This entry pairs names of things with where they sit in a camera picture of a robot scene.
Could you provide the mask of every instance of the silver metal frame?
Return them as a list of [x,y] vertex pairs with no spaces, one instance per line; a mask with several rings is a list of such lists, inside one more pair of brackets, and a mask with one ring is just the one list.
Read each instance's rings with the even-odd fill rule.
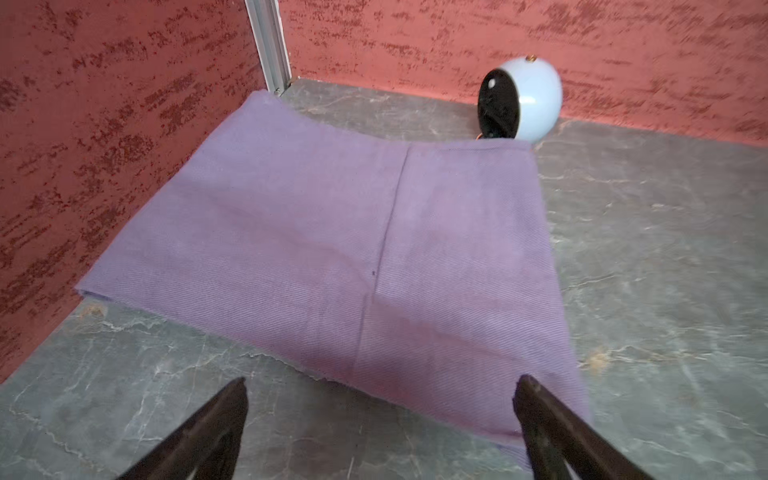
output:
[[282,95],[290,85],[288,50],[277,0],[245,0],[267,90]]

